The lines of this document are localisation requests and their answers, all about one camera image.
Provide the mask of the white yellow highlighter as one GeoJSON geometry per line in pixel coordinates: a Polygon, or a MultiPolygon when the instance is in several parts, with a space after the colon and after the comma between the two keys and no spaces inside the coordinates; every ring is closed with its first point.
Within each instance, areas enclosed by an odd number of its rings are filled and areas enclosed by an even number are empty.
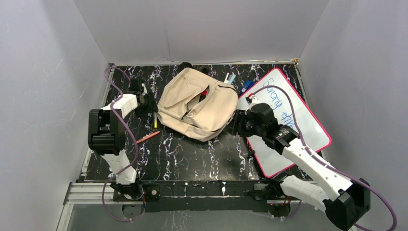
{"type": "Polygon", "coordinates": [[[157,113],[154,113],[154,129],[158,128],[158,122],[157,122],[157,113]]]}

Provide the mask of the red pencil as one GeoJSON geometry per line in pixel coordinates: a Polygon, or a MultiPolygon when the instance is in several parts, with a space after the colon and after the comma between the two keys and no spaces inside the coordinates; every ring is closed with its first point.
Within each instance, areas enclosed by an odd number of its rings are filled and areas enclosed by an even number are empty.
{"type": "Polygon", "coordinates": [[[149,135],[147,135],[147,136],[141,138],[140,140],[138,140],[138,141],[136,142],[136,144],[139,144],[139,143],[141,143],[141,142],[144,142],[144,141],[146,141],[146,140],[148,140],[148,139],[150,139],[150,138],[152,138],[152,137],[158,135],[160,132],[161,132],[161,131],[156,131],[156,132],[154,132],[154,133],[152,133],[152,134],[149,134],[149,135]]]}

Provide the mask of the cream canvas student bag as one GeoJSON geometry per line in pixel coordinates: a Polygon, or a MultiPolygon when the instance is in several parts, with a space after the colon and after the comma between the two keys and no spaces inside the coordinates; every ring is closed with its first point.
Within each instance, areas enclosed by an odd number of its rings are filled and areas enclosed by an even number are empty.
{"type": "Polygon", "coordinates": [[[182,63],[178,74],[164,87],[157,104],[160,123],[191,139],[206,142],[218,136],[231,121],[238,104],[236,89],[182,63]],[[207,96],[199,102],[200,94],[207,96]]]}

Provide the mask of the pink black highlighter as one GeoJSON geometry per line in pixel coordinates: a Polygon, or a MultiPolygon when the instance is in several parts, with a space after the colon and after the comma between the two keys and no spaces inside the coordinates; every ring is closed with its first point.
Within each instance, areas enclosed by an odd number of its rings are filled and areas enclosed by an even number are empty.
{"type": "Polygon", "coordinates": [[[202,102],[206,98],[206,96],[207,96],[207,90],[203,91],[200,94],[199,102],[202,102]]]}

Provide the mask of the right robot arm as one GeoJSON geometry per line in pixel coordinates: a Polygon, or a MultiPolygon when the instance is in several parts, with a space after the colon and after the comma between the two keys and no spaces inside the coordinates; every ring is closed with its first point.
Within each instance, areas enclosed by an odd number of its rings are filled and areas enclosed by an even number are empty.
{"type": "Polygon", "coordinates": [[[351,229],[370,210],[366,181],[339,173],[309,148],[301,133],[279,124],[268,104],[257,103],[248,110],[236,110],[227,128],[232,135],[261,137],[267,147],[291,160],[315,182],[311,184],[282,174],[271,185],[275,198],[298,198],[324,212],[330,222],[343,231],[351,229]]]}

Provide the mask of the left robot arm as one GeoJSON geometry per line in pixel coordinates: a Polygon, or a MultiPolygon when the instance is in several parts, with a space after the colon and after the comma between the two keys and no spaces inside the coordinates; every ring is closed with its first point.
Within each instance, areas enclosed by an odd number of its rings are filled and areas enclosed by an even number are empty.
{"type": "Polygon", "coordinates": [[[111,188],[129,200],[139,200],[144,188],[138,183],[137,172],[126,154],[124,119],[132,112],[141,117],[157,111],[153,92],[144,80],[136,79],[117,101],[89,112],[89,148],[101,156],[113,171],[115,181],[111,188]]]}

